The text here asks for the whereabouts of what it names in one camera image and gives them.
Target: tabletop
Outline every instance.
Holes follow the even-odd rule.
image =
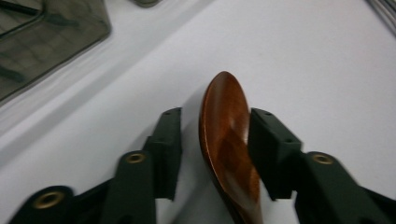
[[[363,0],[106,0],[109,38],[0,107],[0,223],[34,192],[80,194],[140,150],[160,114],[182,107],[183,155],[174,202],[158,223],[232,223],[198,141],[205,88],[236,76],[250,107],[270,111],[331,154],[368,189],[395,198],[396,38]],[[298,223],[293,201],[264,222]]]

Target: brass screw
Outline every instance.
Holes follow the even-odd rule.
[[[146,156],[143,154],[132,154],[128,156],[125,160],[128,161],[129,163],[138,163],[143,161],[145,158]]]
[[[49,208],[59,203],[64,198],[64,194],[60,191],[45,193],[38,197],[33,203],[36,209]]]
[[[312,159],[314,159],[315,162],[325,164],[325,165],[330,165],[333,163],[332,159],[326,155],[322,154],[315,154],[312,156]]]

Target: white table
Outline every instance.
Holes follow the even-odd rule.
[[[233,73],[249,105],[275,113],[304,151],[338,158],[395,198],[396,38],[365,1],[107,0],[112,35],[0,108],[0,222],[34,192],[80,194],[139,150],[161,112],[183,107],[174,203],[158,223],[232,223],[198,142],[205,87]],[[298,223],[262,190],[265,223]]]

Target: wooden spoon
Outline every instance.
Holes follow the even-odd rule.
[[[234,223],[262,224],[259,175],[248,155],[249,110],[236,78],[219,73],[201,107],[201,150]]]

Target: brown wooden spoon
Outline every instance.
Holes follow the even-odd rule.
[[[201,106],[201,150],[234,223],[262,224],[259,175],[248,155],[249,110],[236,78],[219,73]]]

